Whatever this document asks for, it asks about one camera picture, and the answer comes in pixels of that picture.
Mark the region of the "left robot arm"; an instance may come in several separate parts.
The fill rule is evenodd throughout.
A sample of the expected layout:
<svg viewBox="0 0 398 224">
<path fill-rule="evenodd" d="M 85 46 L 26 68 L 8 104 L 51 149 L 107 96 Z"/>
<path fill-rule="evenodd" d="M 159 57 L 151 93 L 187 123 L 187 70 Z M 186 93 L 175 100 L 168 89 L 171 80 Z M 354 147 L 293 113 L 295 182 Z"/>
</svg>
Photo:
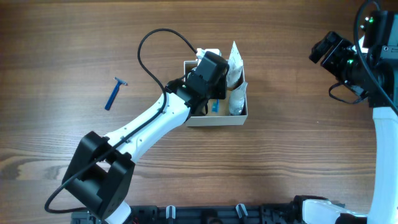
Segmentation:
<svg viewBox="0 0 398 224">
<path fill-rule="evenodd" d="M 62 183 L 96 218 L 124 223 L 131 213 L 125 202 L 136 162 L 159 139 L 191 116 L 200 116 L 208 101 L 225 97 L 228 62 L 205 52 L 183 80 L 176 79 L 148 110 L 124 127 L 79 142 Z"/>
</svg>

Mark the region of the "blue disposable razor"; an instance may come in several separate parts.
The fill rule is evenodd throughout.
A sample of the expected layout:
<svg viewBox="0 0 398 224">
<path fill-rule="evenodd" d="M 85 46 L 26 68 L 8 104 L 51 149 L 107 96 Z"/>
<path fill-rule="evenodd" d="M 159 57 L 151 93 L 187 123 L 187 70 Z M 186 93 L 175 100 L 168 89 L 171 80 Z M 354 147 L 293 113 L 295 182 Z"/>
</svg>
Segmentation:
<svg viewBox="0 0 398 224">
<path fill-rule="evenodd" d="M 128 86 L 128 83 L 125 82 L 124 80 L 122 80 L 122 79 L 120 79 L 118 77 L 114 77 L 114 79 L 117 81 L 117 83 L 116 83 L 116 85 L 115 85 L 115 87 L 114 87 L 114 89 L 113 89 L 113 91 L 112 91 L 112 93 L 111 93 L 111 95 L 110 95 L 105 107 L 104 107 L 105 110 L 107 110 L 107 111 L 109 111 L 111 109 L 111 106 L 112 106 L 112 104 L 113 104 L 113 102 L 114 102 L 114 100 L 115 100 L 115 98 L 116 98 L 116 96 L 117 96 L 117 94 L 119 92 L 120 86 L 121 85 Z"/>
</svg>

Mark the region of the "blue white toothbrush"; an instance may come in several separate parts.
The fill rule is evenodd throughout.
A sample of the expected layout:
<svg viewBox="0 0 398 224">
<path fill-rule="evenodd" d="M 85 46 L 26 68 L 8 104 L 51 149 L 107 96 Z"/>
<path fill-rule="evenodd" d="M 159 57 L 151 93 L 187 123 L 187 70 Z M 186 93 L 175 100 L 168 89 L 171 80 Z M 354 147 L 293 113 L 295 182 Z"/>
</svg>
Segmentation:
<svg viewBox="0 0 398 224">
<path fill-rule="evenodd" d="M 220 101 L 219 99 L 216 99 L 213 103 L 212 103 L 212 107 L 211 107 L 211 111 L 213 113 L 218 113 L 220 109 Z"/>
</svg>

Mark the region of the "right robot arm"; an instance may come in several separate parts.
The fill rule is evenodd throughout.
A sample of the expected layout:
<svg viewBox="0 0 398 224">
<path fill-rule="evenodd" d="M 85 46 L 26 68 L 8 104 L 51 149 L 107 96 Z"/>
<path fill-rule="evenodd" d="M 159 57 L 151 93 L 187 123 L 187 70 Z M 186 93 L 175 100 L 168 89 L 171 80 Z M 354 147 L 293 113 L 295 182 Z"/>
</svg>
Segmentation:
<svg viewBox="0 0 398 224">
<path fill-rule="evenodd" d="M 368 100 L 376 130 L 376 174 L 371 208 L 360 214 L 321 198 L 300 202 L 304 223 L 397 223 L 397 13 L 373 11 L 355 42 L 330 31 L 316 43 L 309 59 Z"/>
</svg>

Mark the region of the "clear bottle green label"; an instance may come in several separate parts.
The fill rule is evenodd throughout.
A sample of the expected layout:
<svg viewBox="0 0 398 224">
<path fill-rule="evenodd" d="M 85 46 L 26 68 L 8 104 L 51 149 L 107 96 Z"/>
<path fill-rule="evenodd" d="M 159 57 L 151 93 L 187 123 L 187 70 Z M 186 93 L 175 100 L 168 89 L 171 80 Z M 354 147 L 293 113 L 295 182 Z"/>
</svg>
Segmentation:
<svg viewBox="0 0 398 224">
<path fill-rule="evenodd" d="M 243 82 L 235 90 L 231 92 L 229 98 L 229 113 L 230 115 L 236 116 L 241 115 L 243 112 L 245 100 L 246 100 L 246 88 L 247 82 Z"/>
</svg>

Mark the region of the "white cream tube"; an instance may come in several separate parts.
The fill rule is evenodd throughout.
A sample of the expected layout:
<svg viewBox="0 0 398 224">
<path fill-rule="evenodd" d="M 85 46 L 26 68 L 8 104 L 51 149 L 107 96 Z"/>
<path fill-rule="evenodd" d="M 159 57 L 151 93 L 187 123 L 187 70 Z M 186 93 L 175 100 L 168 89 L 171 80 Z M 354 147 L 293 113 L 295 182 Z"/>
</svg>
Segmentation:
<svg viewBox="0 0 398 224">
<path fill-rule="evenodd" d="M 235 42 L 233 42 L 228 59 L 229 70 L 226 77 L 227 88 L 234 89 L 238 84 L 243 70 L 243 60 Z"/>
</svg>

